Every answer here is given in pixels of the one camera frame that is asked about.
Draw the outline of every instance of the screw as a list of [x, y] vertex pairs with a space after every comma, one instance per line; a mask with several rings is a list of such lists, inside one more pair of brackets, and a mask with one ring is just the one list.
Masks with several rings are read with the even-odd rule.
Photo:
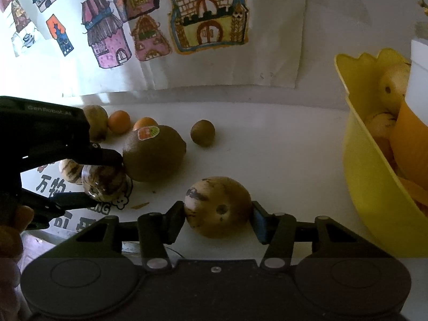
[[270, 269], [280, 269], [285, 266], [282, 258], [268, 258], [264, 261], [265, 267]]
[[168, 261], [164, 258], [152, 258], [146, 264], [150, 269], [164, 269], [168, 265]]

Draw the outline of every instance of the orange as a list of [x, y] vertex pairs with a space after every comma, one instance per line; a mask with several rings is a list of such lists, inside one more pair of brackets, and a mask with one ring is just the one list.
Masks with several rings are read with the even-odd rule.
[[116, 111], [108, 119], [108, 127], [114, 134], [124, 134], [131, 128], [131, 118], [125, 111]]
[[137, 129], [143, 128], [143, 127], [150, 127], [150, 126], [157, 126], [158, 123], [150, 117], [143, 117], [135, 122], [134, 127], [132, 128], [132, 131], [136, 131]]

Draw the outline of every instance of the white wall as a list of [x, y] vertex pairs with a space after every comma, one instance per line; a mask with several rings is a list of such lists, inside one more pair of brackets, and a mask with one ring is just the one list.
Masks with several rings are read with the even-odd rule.
[[[346, 109], [344, 90], [333, 64], [334, 56], [338, 53], [353, 56], [361, 52], [376, 54], [382, 48], [391, 47], [409, 57], [414, 24], [417, 21], [428, 22], [428, 17], [417, 1], [308, 0], [302, 57], [295, 89], [191, 87], [111, 93], [102, 95], [101, 99], [98, 96], [84, 97], [83, 101], [114, 104], [135, 102], [136, 98], [141, 102], [248, 101]], [[53, 92], [38, 95], [45, 100], [48, 98], [70, 104], [82, 102], [80, 98], [63, 100]]]

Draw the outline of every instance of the yellow plastic container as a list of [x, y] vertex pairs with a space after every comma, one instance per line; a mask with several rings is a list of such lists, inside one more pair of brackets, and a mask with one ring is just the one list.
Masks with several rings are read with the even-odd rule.
[[377, 83], [384, 70], [408, 61], [393, 49], [377, 58], [363, 53], [358, 59], [335, 57], [336, 70], [350, 107], [343, 164], [352, 201], [379, 245], [396, 257], [428, 257], [428, 218], [418, 209], [363, 123], [377, 110]]

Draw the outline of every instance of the human hand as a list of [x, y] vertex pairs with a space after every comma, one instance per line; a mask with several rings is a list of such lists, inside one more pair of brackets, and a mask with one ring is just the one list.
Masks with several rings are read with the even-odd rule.
[[34, 211], [27, 206], [16, 209], [12, 226], [0, 226], [0, 320], [16, 321], [21, 307], [15, 288], [21, 272], [16, 264], [23, 251], [20, 234], [33, 220]]

